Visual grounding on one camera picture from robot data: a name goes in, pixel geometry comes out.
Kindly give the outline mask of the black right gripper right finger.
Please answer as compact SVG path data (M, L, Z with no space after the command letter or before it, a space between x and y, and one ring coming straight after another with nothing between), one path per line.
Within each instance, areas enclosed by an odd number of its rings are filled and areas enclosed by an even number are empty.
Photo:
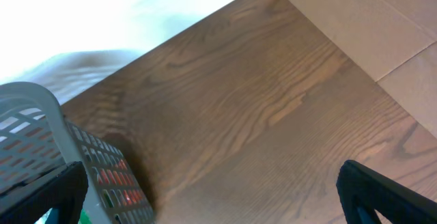
M392 223L436 222L436 202L355 160L341 166L336 187L349 224L380 224L378 214Z

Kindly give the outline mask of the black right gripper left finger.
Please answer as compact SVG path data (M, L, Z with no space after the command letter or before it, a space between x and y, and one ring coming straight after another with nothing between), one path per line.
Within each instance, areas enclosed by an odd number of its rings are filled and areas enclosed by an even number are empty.
M67 163L17 182L1 191L2 223L78 223L88 190L80 161Z

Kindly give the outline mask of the spaghetti pack with orange ends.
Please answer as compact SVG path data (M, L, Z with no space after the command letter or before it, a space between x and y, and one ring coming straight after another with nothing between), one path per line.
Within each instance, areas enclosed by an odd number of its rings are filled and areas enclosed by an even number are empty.
M146 197L124 159L109 168L94 167L95 179L102 186L102 199L109 208L127 208L146 202Z

